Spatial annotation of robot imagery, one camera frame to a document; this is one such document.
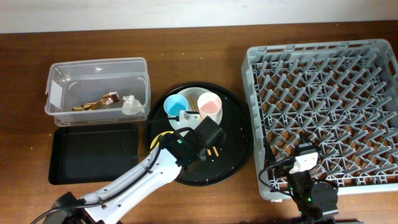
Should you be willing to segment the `wooden chopstick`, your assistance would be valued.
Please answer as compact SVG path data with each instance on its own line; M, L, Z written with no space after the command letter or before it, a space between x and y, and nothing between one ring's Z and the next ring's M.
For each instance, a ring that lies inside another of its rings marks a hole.
M191 95L188 95L188 96L189 96L189 100L190 100L190 102L191 102L191 106L192 106L194 112L199 112L199 110L198 110L198 108L197 108L197 106L196 106L196 104L195 104L195 102L194 102L194 100L193 100L193 97L192 97ZM211 151L210 151L210 149L206 149L206 151L207 151L208 155L211 156Z
M217 148L216 148L215 146L213 146L213 149L210 150L210 151L211 151L211 152L213 151L213 152L215 153L215 156L216 156L216 157L219 157L219 153L218 153Z

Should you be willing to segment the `pink cup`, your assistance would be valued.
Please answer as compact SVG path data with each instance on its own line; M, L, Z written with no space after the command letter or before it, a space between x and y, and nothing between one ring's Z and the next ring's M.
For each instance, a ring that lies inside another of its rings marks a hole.
M197 101L200 116L216 121L222 109L221 98L213 92L206 92L199 96Z

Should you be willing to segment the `blue cup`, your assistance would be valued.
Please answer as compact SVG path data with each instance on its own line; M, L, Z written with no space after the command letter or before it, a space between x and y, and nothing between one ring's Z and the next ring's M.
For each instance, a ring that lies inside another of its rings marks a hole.
M169 116L179 116L181 111L188 109L188 101L183 95L170 95L164 101L164 111Z

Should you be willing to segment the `yellow bowl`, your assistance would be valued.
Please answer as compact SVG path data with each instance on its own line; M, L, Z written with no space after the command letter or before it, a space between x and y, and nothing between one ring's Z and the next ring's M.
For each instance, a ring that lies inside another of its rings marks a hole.
M168 133L172 134L173 131L164 131L164 132L158 134L158 135L152 140L152 142L151 142L151 144L150 144L150 149L152 149L153 147L157 147L157 146L159 145L158 138L160 138L161 136L164 136L164 135L166 135L166 134L168 134Z

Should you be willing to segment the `white tissue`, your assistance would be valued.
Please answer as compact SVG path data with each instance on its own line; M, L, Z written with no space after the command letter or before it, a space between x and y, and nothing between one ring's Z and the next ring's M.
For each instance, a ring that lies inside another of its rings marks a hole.
M137 115L145 112L143 105L139 100L135 99L134 95L124 96L123 100L122 112L124 114Z

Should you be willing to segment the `brown snack wrapper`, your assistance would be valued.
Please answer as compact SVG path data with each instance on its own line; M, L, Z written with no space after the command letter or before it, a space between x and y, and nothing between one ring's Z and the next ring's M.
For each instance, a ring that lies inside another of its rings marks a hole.
M86 103L84 105L76 106L72 108L72 111L89 111L98 110L103 106L111 105L119 102L119 94L116 91L109 92L102 96L102 99L92 103Z

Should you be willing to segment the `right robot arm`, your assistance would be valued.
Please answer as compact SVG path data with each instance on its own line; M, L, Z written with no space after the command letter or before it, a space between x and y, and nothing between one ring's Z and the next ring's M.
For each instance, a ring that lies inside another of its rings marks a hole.
M320 148L303 133L294 155L277 161L269 141L265 142L264 168L258 173L258 180L272 191L287 195L296 203L300 217L297 223L335 223L338 214L338 185L326 179L314 179L310 170L318 164ZM287 179L288 191L284 192L262 179L270 170Z

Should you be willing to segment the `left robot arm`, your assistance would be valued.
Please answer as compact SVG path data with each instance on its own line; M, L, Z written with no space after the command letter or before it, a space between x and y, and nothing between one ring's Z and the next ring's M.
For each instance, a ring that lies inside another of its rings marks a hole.
M211 118L195 129L181 128L160 136L144 160L107 186L79 199L70 192L60 197L44 222L119 223L139 202L200 162L200 154L225 137Z

